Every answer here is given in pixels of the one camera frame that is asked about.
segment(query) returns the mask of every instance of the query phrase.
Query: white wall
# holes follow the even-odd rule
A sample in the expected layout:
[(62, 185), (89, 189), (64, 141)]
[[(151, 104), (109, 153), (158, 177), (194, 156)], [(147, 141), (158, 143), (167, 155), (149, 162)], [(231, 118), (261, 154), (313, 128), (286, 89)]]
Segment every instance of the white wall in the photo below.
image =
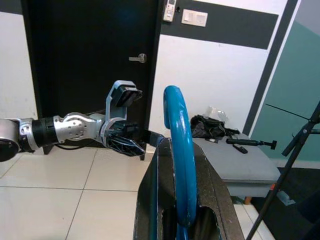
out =
[(149, 129), (168, 136), (163, 92), (181, 88), (189, 117), (208, 106), (224, 110), (234, 128), (243, 130), (287, 0), (201, 0), (279, 15), (268, 49), (161, 35)]
[(24, 19), (0, 12), (0, 118), (37, 119)]

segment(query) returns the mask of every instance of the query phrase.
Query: light switch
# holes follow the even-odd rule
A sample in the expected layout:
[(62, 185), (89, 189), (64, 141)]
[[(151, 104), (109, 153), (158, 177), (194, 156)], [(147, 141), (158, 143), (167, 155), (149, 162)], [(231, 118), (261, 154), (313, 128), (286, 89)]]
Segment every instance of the light switch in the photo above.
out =
[(207, 24), (207, 18), (208, 18), (207, 12), (183, 9), (181, 23), (205, 27)]

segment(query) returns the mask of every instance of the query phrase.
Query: white tile floor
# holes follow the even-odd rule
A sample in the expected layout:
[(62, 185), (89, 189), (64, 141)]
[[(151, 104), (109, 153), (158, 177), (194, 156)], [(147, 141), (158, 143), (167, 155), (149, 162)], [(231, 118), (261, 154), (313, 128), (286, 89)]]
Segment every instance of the white tile floor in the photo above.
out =
[[(149, 165), (108, 149), (53, 148), (0, 163), (0, 240), (131, 240)], [(234, 205), (246, 237), (258, 213)], [(274, 240), (263, 223), (254, 240)]]

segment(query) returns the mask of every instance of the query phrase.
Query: door handle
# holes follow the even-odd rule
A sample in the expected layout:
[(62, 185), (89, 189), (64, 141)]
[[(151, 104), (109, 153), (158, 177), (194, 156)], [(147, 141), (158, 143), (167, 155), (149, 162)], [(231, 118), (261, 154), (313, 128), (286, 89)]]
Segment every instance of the door handle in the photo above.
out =
[(129, 61), (139, 62), (144, 64), (147, 61), (147, 55), (145, 53), (140, 53), (138, 57), (130, 56)]

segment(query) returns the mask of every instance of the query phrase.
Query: teal panel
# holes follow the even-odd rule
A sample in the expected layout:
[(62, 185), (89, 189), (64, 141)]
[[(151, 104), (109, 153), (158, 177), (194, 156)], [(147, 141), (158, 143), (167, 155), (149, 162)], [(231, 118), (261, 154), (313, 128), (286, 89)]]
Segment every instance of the teal panel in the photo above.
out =
[[(320, 101), (320, 36), (294, 22), (274, 73), (270, 88), (252, 133), (252, 139), (277, 140), (276, 150), (261, 147), (270, 158), (285, 158), (281, 152), (292, 139), (292, 134), (306, 120), (279, 108), (309, 118)], [(320, 161), (320, 135), (311, 135), (299, 160)]]

